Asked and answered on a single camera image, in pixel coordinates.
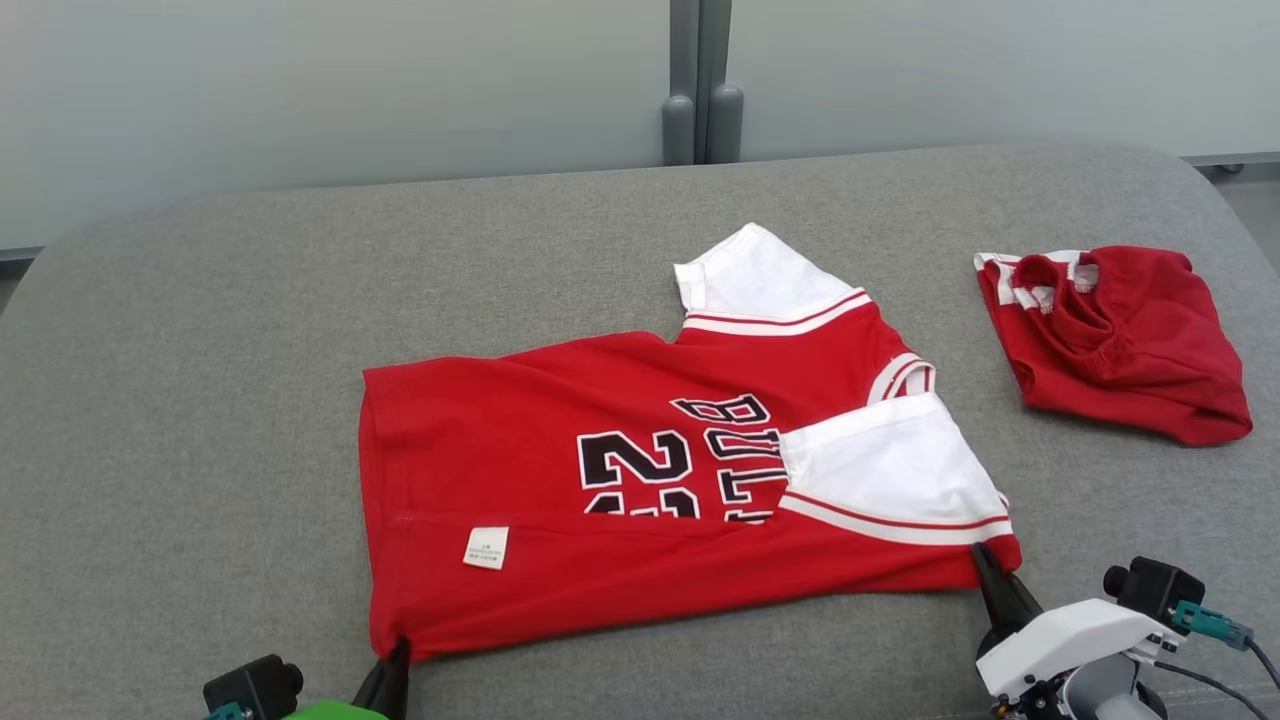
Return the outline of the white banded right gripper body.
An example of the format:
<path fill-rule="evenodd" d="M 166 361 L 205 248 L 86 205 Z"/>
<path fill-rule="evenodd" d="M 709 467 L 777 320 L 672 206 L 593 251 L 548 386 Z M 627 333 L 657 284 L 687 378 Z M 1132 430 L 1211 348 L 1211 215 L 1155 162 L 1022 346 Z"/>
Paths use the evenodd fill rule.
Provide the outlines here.
<path fill-rule="evenodd" d="M 1050 610 L 975 661 L 996 700 L 1034 706 L 1140 706 L 1140 670 L 1175 653 L 1183 635 L 1103 600 Z"/>

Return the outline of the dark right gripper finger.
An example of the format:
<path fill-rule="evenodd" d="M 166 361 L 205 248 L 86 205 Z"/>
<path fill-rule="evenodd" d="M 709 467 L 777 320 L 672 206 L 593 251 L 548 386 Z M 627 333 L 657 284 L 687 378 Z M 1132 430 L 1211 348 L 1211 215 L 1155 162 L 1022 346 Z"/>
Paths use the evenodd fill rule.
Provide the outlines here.
<path fill-rule="evenodd" d="M 1002 637 L 1009 637 L 1039 616 L 1043 609 L 1014 571 L 1001 566 L 1001 574 Z"/>
<path fill-rule="evenodd" d="M 974 543 L 970 551 L 989 623 L 989 629 L 980 638 L 975 652 L 977 657 L 983 657 L 1002 641 L 1002 607 L 1000 603 L 1002 574 L 998 559 L 987 543 Z"/>

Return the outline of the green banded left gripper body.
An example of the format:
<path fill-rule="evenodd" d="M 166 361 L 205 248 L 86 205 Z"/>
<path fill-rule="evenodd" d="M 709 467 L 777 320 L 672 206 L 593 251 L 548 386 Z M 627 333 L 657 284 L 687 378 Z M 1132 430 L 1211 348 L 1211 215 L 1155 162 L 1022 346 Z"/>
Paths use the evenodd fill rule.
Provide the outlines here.
<path fill-rule="evenodd" d="M 323 700 L 285 716 L 285 720 L 387 720 L 388 716 L 376 710 L 335 700 Z"/>

